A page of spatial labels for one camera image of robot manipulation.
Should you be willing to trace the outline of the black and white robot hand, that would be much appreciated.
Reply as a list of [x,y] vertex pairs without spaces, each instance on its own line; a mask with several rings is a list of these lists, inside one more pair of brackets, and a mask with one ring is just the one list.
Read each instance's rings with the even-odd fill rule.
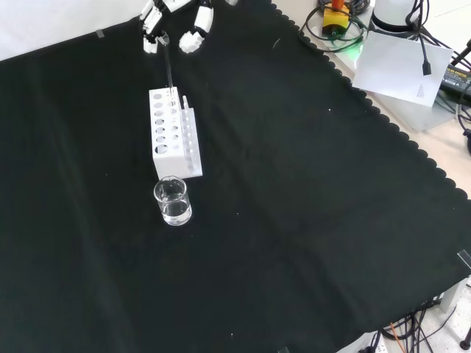
[[197,51],[210,32],[214,8],[211,1],[148,1],[139,15],[143,32],[143,49],[147,54],[156,54],[158,44],[163,42],[165,35],[160,23],[168,15],[188,7],[190,3],[197,5],[193,28],[185,32],[179,41],[180,50],[185,54]]

